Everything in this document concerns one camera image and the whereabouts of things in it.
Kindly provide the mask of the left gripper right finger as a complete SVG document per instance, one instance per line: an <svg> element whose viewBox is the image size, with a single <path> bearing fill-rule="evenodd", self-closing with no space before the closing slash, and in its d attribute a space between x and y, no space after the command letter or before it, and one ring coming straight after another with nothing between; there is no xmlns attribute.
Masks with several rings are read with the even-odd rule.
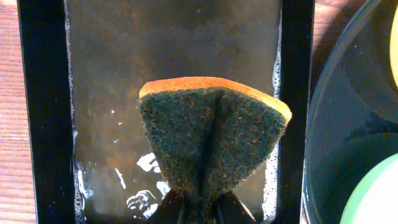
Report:
<svg viewBox="0 0 398 224"><path fill-rule="evenodd" d="M218 197L214 204L216 224L256 224L256 220L247 207L233 191Z"/></svg>

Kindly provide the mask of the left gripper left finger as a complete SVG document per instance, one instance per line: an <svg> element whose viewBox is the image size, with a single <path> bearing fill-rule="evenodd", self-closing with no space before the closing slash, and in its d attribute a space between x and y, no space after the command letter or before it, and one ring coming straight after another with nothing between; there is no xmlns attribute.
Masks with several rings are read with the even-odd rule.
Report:
<svg viewBox="0 0 398 224"><path fill-rule="evenodd" d="M170 190L147 224L183 224L185 202L182 194Z"/></svg>

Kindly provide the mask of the green orange scrubbing sponge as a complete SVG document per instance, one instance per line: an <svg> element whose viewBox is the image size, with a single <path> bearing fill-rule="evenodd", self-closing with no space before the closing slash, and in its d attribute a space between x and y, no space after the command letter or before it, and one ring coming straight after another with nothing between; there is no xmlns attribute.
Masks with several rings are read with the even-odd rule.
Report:
<svg viewBox="0 0 398 224"><path fill-rule="evenodd" d="M292 118L283 101L218 77L147 82L139 112L163 176L207 219L215 200L270 156Z"/></svg>

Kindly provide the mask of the light green plate front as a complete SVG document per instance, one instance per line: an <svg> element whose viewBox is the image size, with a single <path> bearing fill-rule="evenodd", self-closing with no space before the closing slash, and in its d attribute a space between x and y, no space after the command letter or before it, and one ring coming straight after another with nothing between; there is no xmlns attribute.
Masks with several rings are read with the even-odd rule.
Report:
<svg viewBox="0 0 398 224"><path fill-rule="evenodd" d="M340 224L397 224L397 154L361 179L345 205Z"/></svg>

